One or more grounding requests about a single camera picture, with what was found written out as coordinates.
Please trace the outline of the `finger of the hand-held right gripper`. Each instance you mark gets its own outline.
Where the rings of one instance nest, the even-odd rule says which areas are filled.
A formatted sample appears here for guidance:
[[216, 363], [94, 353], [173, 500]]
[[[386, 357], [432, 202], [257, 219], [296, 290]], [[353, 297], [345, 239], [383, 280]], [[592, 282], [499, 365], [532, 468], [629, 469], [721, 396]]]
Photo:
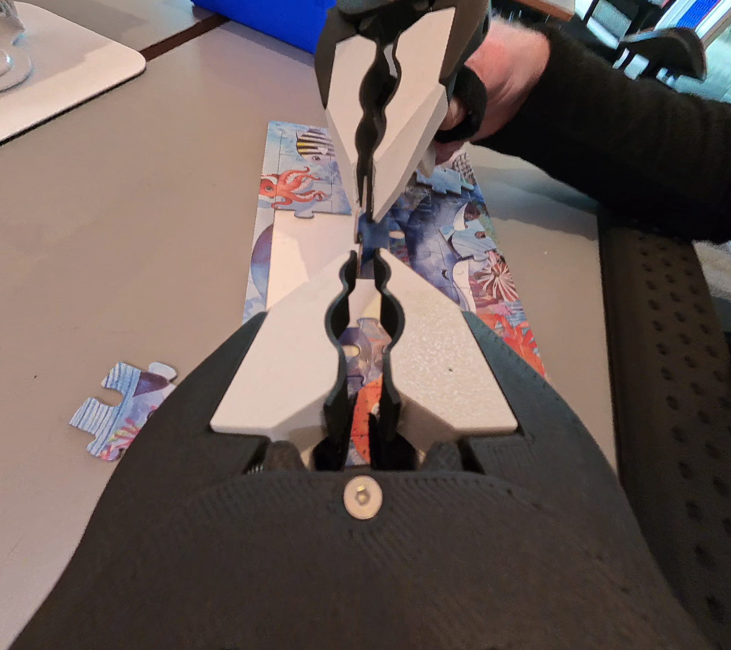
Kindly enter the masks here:
[[397, 37], [396, 91], [372, 156], [372, 220], [381, 220], [398, 198], [447, 112], [440, 73], [454, 15], [453, 7], [429, 12]]
[[358, 189], [356, 134], [364, 116], [361, 85], [376, 59], [377, 45], [354, 35], [335, 45], [330, 90], [325, 108], [343, 190], [352, 207], [361, 206]]

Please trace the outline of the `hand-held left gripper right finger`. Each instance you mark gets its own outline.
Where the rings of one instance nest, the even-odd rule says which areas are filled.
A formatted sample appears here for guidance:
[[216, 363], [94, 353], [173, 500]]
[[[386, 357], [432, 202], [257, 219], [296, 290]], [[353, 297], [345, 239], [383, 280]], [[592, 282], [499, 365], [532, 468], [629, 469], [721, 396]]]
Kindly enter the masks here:
[[513, 434], [517, 418], [471, 328], [483, 326], [480, 318], [385, 249], [374, 253], [373, 271], [391, 337], [379, 413], [387, 436], [427, 452], [435, 443]]

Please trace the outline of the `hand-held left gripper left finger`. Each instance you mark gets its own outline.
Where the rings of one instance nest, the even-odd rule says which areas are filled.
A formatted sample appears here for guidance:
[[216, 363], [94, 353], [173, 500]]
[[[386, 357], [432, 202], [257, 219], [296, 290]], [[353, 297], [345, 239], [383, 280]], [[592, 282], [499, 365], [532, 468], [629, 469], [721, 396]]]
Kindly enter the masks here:
[[263, 314], [211, 418], [214, 432], [312, 448], [315, 464], [345, 463], [354, 402], [340, 339], [357, 272], [356, 253], [341, 253]]

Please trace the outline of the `light blue coral puzzle piece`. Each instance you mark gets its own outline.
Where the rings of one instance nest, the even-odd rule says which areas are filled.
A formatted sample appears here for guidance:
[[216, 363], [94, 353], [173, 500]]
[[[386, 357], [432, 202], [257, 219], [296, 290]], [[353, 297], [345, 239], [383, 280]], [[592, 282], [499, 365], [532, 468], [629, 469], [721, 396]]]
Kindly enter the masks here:
[[435, 166], [430, 176], [423, 175], [418, 167], [416, 169], [416, 181], [419, 185], [425, 185], [434, 193], [440, 195], [452, 194], [461, 196], [464, 190], [472, 191], [474, 186], [465, 180], [459, 171], [445, 169], [442, 166]]

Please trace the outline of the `sea animals jigsaw puzzle board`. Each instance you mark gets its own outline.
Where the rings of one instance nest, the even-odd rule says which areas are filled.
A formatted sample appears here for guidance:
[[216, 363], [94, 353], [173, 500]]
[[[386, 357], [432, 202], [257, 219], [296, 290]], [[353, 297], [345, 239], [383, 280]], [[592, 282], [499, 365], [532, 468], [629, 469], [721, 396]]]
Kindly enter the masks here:
[[[462, 148], [438, 166], [459, 171], [474, 190], [443, 196], [411, 180], [388, 213], [390, 253], [478, 316], [547, 377], [469, 152]], [[244, 321], [271, 308], [341, 253], [351, 243], [353, 219], [327, 130], [269, 122]], [[350, 315], [341, 343], [349, 396], [356, 399], [346, 458], [354, 467], [370, 463], [369, 417], [377, 414], [388, 343], [379, 322], [380, 296], [371, 283], [352, 293]]]

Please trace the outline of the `dark blue striped puzzle piece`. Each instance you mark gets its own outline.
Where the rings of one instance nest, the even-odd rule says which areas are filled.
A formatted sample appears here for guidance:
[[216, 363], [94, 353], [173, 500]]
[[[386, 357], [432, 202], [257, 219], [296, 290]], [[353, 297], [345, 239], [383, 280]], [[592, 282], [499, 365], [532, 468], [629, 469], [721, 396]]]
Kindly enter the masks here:
[[370, 262], [377, 249], [389, 250], [392, 224], [389, 214], [383, 216], [379, 222], [371, 221], [366, 214], [359, 216], [356, 243], [359, 246], [361, 265]]

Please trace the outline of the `person's right forearm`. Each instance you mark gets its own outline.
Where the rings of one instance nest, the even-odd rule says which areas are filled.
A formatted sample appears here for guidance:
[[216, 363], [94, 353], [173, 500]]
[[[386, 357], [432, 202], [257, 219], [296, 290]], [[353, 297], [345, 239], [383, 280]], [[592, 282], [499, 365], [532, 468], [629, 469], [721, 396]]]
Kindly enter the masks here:
[[557, 28], [516, 116], [475, 142], [690, 240], [730, 239], [729, 104], [629, 79]]

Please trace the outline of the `person's right hand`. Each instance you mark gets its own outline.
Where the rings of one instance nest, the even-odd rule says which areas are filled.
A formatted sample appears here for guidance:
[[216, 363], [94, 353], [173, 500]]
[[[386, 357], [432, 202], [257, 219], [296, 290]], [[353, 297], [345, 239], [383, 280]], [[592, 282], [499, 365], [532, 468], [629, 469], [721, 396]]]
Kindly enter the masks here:
[[550, 53], [545, 34], [500, 18], [491, 22], [484, 41], [466, 62], [487, 93], [482, 123], [469, 142], [492, 136], [516, 116], [543, 75]]

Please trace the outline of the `striped purple coral puzzle piece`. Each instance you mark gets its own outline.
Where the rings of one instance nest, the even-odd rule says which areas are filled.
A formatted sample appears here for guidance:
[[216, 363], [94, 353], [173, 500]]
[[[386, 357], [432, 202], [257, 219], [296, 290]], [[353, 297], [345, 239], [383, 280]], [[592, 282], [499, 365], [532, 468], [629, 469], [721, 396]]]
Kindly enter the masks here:
[[150, 363], [145, 370], [118, 362], [102, 381], [102, 387], [119, 392], [119, 404], [112, 407], [89, 397], [76, 410], [69, 425], [93, 436], [86, 446], [91, 456], [114, 462], [175, 390], [177, 376], [174, 368], [160, 362]]

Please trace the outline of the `black perforated chair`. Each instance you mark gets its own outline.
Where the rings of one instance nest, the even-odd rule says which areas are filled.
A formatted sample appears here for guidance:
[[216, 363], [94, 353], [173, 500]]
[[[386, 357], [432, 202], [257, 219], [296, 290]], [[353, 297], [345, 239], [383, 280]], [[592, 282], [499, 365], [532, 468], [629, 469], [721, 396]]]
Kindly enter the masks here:
[[730, 647], [729, 348], [692, 244], [597, 218], [621, 483], [667, 582]]

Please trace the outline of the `black office chair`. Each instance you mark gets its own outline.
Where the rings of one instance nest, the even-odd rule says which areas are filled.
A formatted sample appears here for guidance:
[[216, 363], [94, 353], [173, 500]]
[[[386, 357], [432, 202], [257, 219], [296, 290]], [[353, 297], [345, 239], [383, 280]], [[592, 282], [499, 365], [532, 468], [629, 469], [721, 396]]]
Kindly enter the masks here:
[[575, 28], [580, 41], [620, 70], [641, 57], [647, 64], [639, 77], [661, 72], [675, 80], [704, 81], [705, 50], [688, 22], [663, 25], [662, 19], [679, 0], [592, 0]]

